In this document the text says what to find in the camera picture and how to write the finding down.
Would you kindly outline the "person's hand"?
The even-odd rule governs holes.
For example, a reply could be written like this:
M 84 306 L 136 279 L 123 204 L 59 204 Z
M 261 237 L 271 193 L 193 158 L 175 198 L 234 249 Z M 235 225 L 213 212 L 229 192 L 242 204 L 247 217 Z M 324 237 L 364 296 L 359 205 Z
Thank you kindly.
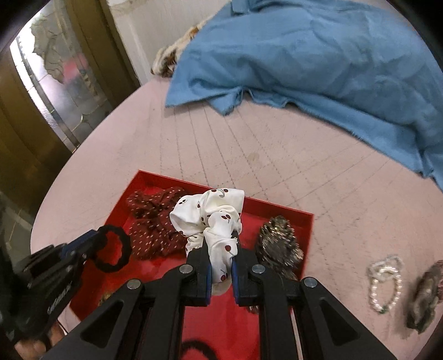
M 53 324 L 47 332 L 51 346 L 55 346 L 65 337 L 64 328 L 59 321 Z M 38 360 L 48 350 L 48 347 L 40 340 L 22 340 L 14 345 L 15 350 L 24 360 Z

